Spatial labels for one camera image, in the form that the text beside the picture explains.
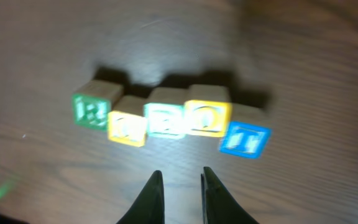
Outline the yellow O block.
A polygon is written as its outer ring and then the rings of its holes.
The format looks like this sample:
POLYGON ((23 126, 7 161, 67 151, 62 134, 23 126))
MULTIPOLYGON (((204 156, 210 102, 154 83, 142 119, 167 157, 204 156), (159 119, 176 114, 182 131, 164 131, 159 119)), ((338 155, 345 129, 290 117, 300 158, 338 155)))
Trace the yellow O block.
POLYGON ((142 147, 146 140, 147 100, 133 95, 123 96, 108 113, 108 139, 121 144, 142 147))

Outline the blue T block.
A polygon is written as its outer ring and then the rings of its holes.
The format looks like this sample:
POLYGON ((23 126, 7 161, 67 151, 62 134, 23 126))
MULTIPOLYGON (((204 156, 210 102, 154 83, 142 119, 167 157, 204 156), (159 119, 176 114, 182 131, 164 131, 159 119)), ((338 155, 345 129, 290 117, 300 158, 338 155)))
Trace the blue T block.
POLYGON ((270 118, 263 109, 234 103, 219 151, 246 159, 258 159, 271 135, 270 118))

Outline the green B block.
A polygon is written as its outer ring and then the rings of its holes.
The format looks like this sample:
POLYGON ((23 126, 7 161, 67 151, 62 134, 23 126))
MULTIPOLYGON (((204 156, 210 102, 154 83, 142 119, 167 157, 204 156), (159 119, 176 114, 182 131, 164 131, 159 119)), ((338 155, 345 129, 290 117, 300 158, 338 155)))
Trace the green B block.
POLYGON ((185 137, 184 104, 187 90, 154 88, 144 105, 147 134, 152 137, 181 139, 185 137))

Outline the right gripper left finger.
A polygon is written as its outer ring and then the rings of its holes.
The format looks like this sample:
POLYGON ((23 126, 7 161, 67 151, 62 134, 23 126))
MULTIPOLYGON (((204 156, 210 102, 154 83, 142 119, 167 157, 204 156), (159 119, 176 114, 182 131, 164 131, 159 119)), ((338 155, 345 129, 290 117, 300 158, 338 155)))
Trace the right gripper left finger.
POLYGON ((152 173, 134 203, 117 224, 164 224, 165 200, 163 176, 160 170, 152 173))

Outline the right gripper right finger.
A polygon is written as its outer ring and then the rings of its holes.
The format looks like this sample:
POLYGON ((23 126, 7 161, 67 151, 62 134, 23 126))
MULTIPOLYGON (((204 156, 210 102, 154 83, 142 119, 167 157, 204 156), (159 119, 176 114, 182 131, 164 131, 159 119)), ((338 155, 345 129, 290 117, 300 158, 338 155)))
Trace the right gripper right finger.
POLYGON ((210 167, 203 167, 201 198, 204 224, 259 224, 236 202, 210 167))

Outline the green R block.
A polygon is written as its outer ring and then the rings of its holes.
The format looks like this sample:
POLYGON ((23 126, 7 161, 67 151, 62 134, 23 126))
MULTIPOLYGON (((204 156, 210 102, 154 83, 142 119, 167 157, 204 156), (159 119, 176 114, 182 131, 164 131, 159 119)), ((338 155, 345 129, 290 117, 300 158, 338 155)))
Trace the green R block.
POLYGON ((124 94, 120 84, 91 80, 72 95, 75 124, 90 129, 107 131, 108 113, 124 94))

